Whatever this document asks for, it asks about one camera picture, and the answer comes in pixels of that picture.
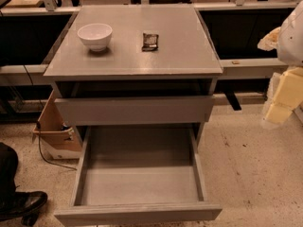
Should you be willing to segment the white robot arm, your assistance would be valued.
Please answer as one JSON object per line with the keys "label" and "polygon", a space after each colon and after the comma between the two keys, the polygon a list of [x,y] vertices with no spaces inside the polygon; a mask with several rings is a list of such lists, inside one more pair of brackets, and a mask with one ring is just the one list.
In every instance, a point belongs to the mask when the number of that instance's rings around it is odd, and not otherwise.
{"label": "white robot arm", "polygon": [[284,124],[303,102],[303,1],[280,27],[258,42],[258,49],[275,49],[277,58],[288,65],[282,74],[273,74],[263,107],[261,125],[274,129]]}

